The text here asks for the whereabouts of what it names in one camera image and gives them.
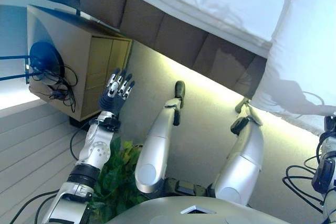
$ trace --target white pillow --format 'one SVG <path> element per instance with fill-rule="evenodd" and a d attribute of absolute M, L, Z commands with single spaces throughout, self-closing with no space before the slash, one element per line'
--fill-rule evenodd
<path fill-rule="evenodd" d="M 336 115 L 336 0 L 291 0 L 251 105 Z"/>

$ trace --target cabinet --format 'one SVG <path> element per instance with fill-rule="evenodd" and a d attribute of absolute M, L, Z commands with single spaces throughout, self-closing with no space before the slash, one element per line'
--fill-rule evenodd
<path fill-rule="evenodd" d="M 78 121 L 99 112 L 99 97 L 112 71 L 126 67 L 132 40 L 80 16 L 36 6 L 28 6 L 27 25 L 28 52 L 35 42 L 48 42 L 76 73 L 75 112 L 63 101 L 50 99 L 51 89 L 41 81 L 30 78 L 31 92 Z M 65 78 L 70 84 L 75 82 L 67 68 Z"/>

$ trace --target potted plant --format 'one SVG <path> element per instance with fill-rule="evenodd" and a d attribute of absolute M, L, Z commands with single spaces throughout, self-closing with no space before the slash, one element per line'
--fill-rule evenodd
<path fill-rule="evenodd" d="M 105 223 L 125 210 L 147 200 L 135 185 L 134 171 L 141 145 L 123 142 L 117 137 L 111 141 L 111 157 L 105 163 L 89 206 L 93 209 L 90 219 Z"/>

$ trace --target black cable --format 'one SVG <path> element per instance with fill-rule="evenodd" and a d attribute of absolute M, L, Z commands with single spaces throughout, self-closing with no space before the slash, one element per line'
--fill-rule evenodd
<path fill-rule="evenodd" d="M 284 177 L 282 178 L 282 182 L 290 189 L 293 191 L 293 193 L 295 193 L 297 196 L 299 196 L 302 200 L 304 200 L 309 206 L 311 206 L 312 208 L 314 208 L 315 210 L 317 210 L 319 213 L 323 213 L 323 211 L 318 208 L 317 206 L 315 206 L 312 202 L 310 202 L 309 200 L 307 200 L 306 198 L 304 198 L 304 196 L 302 196 L 301 194 L 299 194 L 297 191 L 295 191 L 294 188 L 292 188 L 289 184 L 287 184 L 286 179 L 288 179 L 288 177 Z"/>
<path fill-rule="evenodd" d="M 41 205 L 39 205 L 39 207 L 37 208 L 36 214 L 35 214 L 34 224 L 37 224 L 38 215 L 39 215 L 39 213 L 40 213 L 40 211 L 41 211 L 43 205 L 44 205 L 48 200 L 50 200 L 50 199 L 52 199 L 52 198 L 55 198 L 55 197 L 56 197 L 56 194 L 55 194 L 55 195 L 52 195 L 52 196 L 50 196 L 50 197 L 48 197 L 48 198 L 46 198 L 46 199 L 41 203 Z"/>
<path fill-rule="evenodd" d="M 318 199 L 314 196 L 311 196 L 310 194 L 307 194 L 306 192 L 302 191 L 301 189 L 299 189 L 294 183 L 293 181 L 291 180 L 291 176 L 289 176 L 289 170 L 291 170 L 292 168 L 300 168 L 300 169 L 304 169 L 310 173 L 312 173 L 314 175 L 314 172 L 312 172 L 311 170 L 305 168 L 305 167 L 302 167 L 302 166 L 299 166 L 299 165 L 290 165 L 287 167 L 286 169 L 286 177 L 288 178 L 288 181 L 291 183 L 291 185 L 300 193 L 302 193 L 303 195 L 306 195 L 307 197 L 313 199 L 313 200 L 316 200 L 318 201 L 320 204 L 323 202 L 321 199 Z"/>
<path fill-rule="evenodd" d="M 14 216 L 14 218 L 11 220 L 11 222 L 9 224 L 13 224 L 14 221 L 17 219 L 17 217 L 19 217 L 19 215 L 22 213 L 22 211 L 26 208 L 26 206 L 28 206 L 29 203 L 31 203 L 32 201 L 34 201 L 35 199 L 38 199 L 40 197 L 46 196 L 46 195 L 50 195 L 50 194 L 56 194 L 58 193 L 59 190 L 55 190 L 55 191 L 50 191 L 44 194 L 40 194 L 35 196 L 34 198 L 30 199 L 29 201 L 27 201 L 21 208 L 20 210 L 17 212 L 17 214 Z"/>
<path fill-rule="evenodd" d="M 311 170 L 317 170 L 316 168 L 313 168 L 313 167 L 307 165 L 307 162 L 310 161 L 310 160 L 312 160 L 312 159 L 314 159 L 314 158 L 316 158 L 316 156 L 307 158 L 307 159 L 304 161 L 303 165 L 304 165 L 306 168 L 308 168 L 308 169 L 311 169 Z"/>
<path fill-rule="evenodd" d="M 64 94 L 62 99 L 54 98 L 52 95 L 50 95 L 49 98 L 50 99 L 57 99 L 57 100 L 62 101 L 65 106 L 71 107 L 72 113 L 75 113 L 75 111 L 76 111 L 76 99 L 75 99 L 75 94 L 73 93 L 72 87 L 77 85 L 78 77 L 77 77 L 76 73 L 70 67 L 68 67 L 68 66 L 64 66 L 64 67 L 71 70 L 73 72 L 73 74 L 75 75 L 76 80 L 75 80 L 74 84 L 70 84 L 69 81 L 66 78 L 64 78 L 64 77 L 62 77 L 62 76 L 60 76 L 59 74 L 56 74 L 56 73 L 43 71 L 42 74 L 44 75 L 44 78 L 46 78 L 46 79 L 49 79 L 49 80 L 52 80 L 52 81 L 56 81 L 55 79 L 57 79 L 58 82 L 59 82 L 57 88 L 54 89 L 54 88 L 52 88 L 52 86 L 49 86 L 49 87 L 54 91 L 60 91 L 62 94 Z M 60 88 L 61 85 L 65 86 L 66 89 L 61 89 Z"/>
<path fill-rule="evenodd" d="M 76 132 L 74 133 L 74 135 L 71 137 L 70 139 L 70 153 L 71 155 L 73 156 L 73 158 L 75 160 L 78 160 L 78 158 L 74 155 L 73 151 L 72 151 L 72 142 L 73 142 L 73 139 L 75 138 L 75 136 L 77 135 L 78 132 L 80 132 L 80 130 L 82 130 L 86 125 L 88 125 L 90 121 L 87 121 L 85 124 L 83 124 L 78 130 L 76 130 Z"/>

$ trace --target robot finger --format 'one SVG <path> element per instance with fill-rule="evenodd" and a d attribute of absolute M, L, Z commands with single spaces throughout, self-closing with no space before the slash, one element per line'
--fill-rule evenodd
<path fill-rule="evenodd" d="M 111 86 L 112 85 L 112 83 L 116 80 L 116 78 L 117 78 L 117 74 L 119 73 L 119 71 L 120 71 L 120 68 L 116 68 L 114 71 L 113 71 L 113 73 L 112 73 L 112 75 L 111 75 L 111 77 L 110 77 L 110 79 L 109 79 L 109 81 L 108 81 L 108 83 L 107 83 L 107 88 L 109 87 L 109 86 Z"/>
<path fill-rule="evenodd" d="M 132 74 L 130 73 L 126 79 L 124 80 L 123 84 L 121 85 L 120 89 L 118 90 L 118 95 L 122 95 L 124 93 L 124 91 L 126 90 L 126 86 L 129 83 L 129 81 L 132 78 Z"/>
<path fill-rule="evenodd" d="M 108 88 L 108 93 L 107 95 L 111 98 L 115 97 L 116 96 L 116 93 L 118 92 L 118 87 L 119 87 L 119 84 L 118 82 L 114 81 L 111 86 Z"/>
<path fill-rule="evenodd" d="M 135 85 L 135 81 L 132 81 L 131 84 L 129 85 L 129 87 L 125 90 L 125 92 L 122 94 L 122 98 L 124 100 L 126 100 L 128 98 L 128 96 L 130 95 L 133 87 Z"/>
<path fill-rule="evenodd" d="M 124 79 L 125 75 L 126 75 L 126 69 L 123 69 L 123 70 L 121 71 L 121 74 L 120 74 L 119 77 L 117 78 L 117 83 L 118 83 L 118 85 L 121 84 L 122 79 Z"/>

